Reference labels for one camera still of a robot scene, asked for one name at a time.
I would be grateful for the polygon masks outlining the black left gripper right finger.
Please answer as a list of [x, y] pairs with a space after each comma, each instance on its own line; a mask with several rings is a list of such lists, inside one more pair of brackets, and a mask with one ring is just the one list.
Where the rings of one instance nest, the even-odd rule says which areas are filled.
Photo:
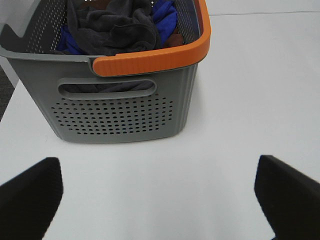
[[276, 240], [320, 238], [320, 184], [272, 155], [261, 155], [254, 193]]

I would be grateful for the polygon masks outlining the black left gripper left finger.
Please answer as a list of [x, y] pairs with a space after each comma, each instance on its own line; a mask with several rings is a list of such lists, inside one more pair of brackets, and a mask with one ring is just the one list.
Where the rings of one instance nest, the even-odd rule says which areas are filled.
[[64, 193], [60, 161], [47, 157], [0, 186], [0, 238], [41, 240]]

